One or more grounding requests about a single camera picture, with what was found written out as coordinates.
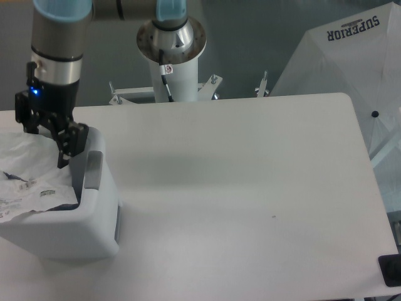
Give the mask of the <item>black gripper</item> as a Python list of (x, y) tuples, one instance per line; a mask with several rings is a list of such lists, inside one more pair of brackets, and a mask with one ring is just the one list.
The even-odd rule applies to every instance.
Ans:
[(79, 83), (56, 85), (32, 77), (27, 80), (28, 90), (15, 94), (16, 122), (25, 133), (38, 134), (40, 125), (51, 132), (60, 169), (84, 151), (88, 137), (89, 126), (76, 123), (73, 117)]

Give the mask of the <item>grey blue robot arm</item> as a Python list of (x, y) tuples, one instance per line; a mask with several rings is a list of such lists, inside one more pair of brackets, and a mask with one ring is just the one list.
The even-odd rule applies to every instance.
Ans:
[(58, 147), (58, 167), (82, 153), (89, 127), (73, 118), (86, 31), (92, 21), (149, 19), (163, 31), (187, 23), (186, 1), (34, 1), (27, 89), (15, 95), (15, 119), (29, 134), (42, 126)]

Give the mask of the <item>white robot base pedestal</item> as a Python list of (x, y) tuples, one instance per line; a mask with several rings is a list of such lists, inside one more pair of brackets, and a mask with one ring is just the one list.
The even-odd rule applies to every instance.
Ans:
[(137, 46), (148, 61), (157, 103), (197, 101), (198, 59), (206, 42), (203, 26), (192, 17), (173, 30), (152, 20), (140, 27)]

